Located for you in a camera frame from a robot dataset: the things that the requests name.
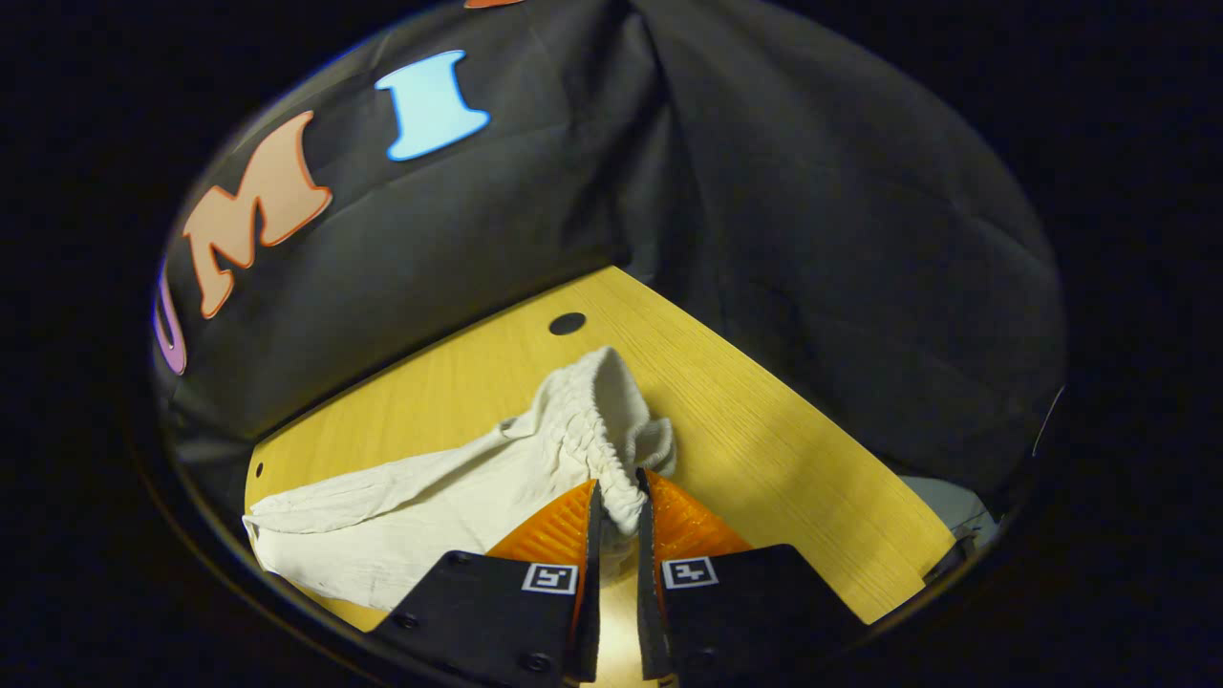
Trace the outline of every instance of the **black fabric backdrop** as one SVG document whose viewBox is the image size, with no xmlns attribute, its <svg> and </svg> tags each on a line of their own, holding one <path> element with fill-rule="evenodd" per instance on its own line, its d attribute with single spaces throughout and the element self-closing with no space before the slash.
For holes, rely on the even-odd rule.
<svg viewBox="0 0 1223 688">
<path fill-rule="evenodd" d="M 1048 227 L 1070 334 L 1043 536 L 1013 543 L 955 615 L 827 683 L 1208 684 L 1223 673 L 1205 604 L 1219 442 L 1196 382 L 1218 375 L 1203 297 L 1218 243 L 1202 235 L 1223 198 L 1217 10 L 800 9 L 945 98 L 999 152 Z M 183 189 L 234 122 L 405 4 L 9 10 L 6 683 L 356 683 L 192 557 L 119 429 L 152 408 L 148 290 Z"/>
<path fill-rule="evenodd" d="M 467 139 L 408 161 L 373 83 L 462 49 Z M 302 111 L 327 210 L 212 319 L 186 214 Z M 235 521 L 249 448 L 389 363 L 618 263 L 898 470 L 991 503 L 1064 382 L 1057 268 L 967 125 L 882 60 L 755 1 L 448 2 L 379 32 L 220 147 L 169 229 L 188 367 L 177 457 Z"/>
</svg>

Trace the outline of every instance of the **yellow wooden surface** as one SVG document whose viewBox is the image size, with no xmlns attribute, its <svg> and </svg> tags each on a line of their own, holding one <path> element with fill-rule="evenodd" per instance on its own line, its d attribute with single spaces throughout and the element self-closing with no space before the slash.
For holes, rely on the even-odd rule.
<svg viewBox="0 0 1223 688">
<path fill-rule="evenodd" d="M 587 317 L 581 329 L 548 331 L 575 310 Z M 525 412 L 549 373 L 605 343 L 627 363 L 651 412 L 674 424 L 673 480 L 753 546 L 797 547 L 863 621 L 920 590 L 922 573 L 951 546 L 938 517 L 857 442 L 616 268 L 456 332 L 268 439 L 251 459 L 247 510 L 268 495 L 465 445 Z M 311 596 L 363 631 L 385 616 Z M 641 684 L 631 569 L 600 600 L 598 684 Z"/>
</svg>

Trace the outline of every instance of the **blue letter i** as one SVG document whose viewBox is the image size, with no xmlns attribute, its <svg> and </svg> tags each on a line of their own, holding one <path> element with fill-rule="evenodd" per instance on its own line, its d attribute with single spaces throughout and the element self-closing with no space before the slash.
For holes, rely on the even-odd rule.
<svg viewBox="0 0 1223 688">
<path fill-rule="evenodd" d="M 466 55 L 450 50 L 400 67 L 374 88 L 390 90 L 399 121 L 399 139 L 386 149 L 391 160 L 411 160 L 476 133 L 490 119 L 464 103 L 455 79 L 455 62 Z"/>
</svg>

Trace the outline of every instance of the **white fabric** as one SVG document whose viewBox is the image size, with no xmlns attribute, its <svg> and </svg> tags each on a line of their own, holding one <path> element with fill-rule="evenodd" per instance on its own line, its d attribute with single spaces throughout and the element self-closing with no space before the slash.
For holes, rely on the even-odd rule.
<svg viewBox="0 0 1223 688">
<path fill-rule="evenodd" d="M 637 467 L 674 472 L 671 425 L 649 420 L 624 359 L 604 347 L 554 371 L 527 413 L 468 445 L 265 497 L 242 522 L 264 569 L 390 610 L 446 551 L 487 552 L 593 478 L 613 560 L 604 568 L 614 568 L 645 502 Z"/>
</svg>

